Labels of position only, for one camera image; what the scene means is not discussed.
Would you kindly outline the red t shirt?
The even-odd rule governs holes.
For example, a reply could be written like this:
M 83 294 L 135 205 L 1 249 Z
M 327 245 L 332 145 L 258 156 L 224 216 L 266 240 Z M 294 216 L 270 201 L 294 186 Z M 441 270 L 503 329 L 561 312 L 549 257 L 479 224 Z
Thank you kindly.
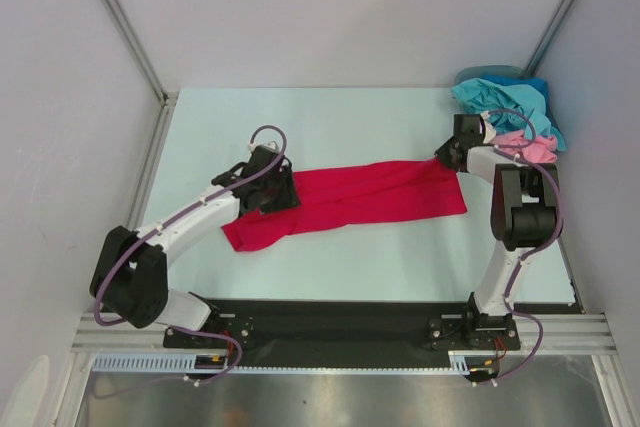
M 299 206 L 269 214 L 254 211 L 222 227 L 234 251 L 256 252 L 287 236 L 350 225 L 467 212 L 457 174 L 436 159 L 307 170 L 296 172 L 293 180 Z

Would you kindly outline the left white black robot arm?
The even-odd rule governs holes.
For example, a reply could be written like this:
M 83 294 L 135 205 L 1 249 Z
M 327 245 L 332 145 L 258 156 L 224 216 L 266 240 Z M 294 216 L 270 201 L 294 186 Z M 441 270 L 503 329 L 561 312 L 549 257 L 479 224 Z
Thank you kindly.
M 106 235 L 89 287 L 94 319 L 103 326 L 178 327 L 199 346 L 214 344 L 221 334 L 214 307 L 170 287 L 169 268 L 215 229 L 248 214 L 299 205 L 290 160 L 273 142 L 253 146 L 248 161 L 213 178 L 181 210 L 154 224 L 134 230 L 118 226 Z

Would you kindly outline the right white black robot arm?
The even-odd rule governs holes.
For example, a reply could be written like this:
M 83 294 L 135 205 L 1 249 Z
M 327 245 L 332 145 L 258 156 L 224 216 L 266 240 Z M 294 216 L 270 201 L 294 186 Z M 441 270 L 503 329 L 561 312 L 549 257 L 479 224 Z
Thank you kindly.
M 557 166 L 510 154 L 486 139 L 489 122 L 479 114 L 456 114 L 452 136 L 435 152 L 455 171 L 492 186 L 490 227 L 495 248 L 479 287 L 458 318 L 429 322 L 434 344 L 487 349 L 500 337 L 516 338 L 514 294 L 533 256 L 559 237 L 563 211 Z

